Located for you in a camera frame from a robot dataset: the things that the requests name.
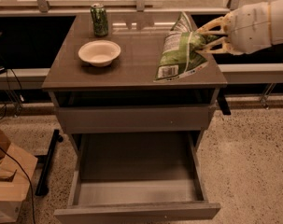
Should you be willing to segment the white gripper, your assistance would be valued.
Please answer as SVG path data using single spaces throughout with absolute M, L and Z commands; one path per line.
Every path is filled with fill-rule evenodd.
M 271 46 L 270 8 L 266 2 L 240 7 L 196 30 L 202 35 L 227 35 L 204 45 L 200 53 L 251 54 Z

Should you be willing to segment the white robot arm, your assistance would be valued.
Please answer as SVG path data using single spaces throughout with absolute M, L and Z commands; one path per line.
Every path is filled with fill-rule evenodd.
M 251 54 L 283 44 L 283 0 L 242 6 L 197 30 L 201 35 L 218 35 L 201 53 Z

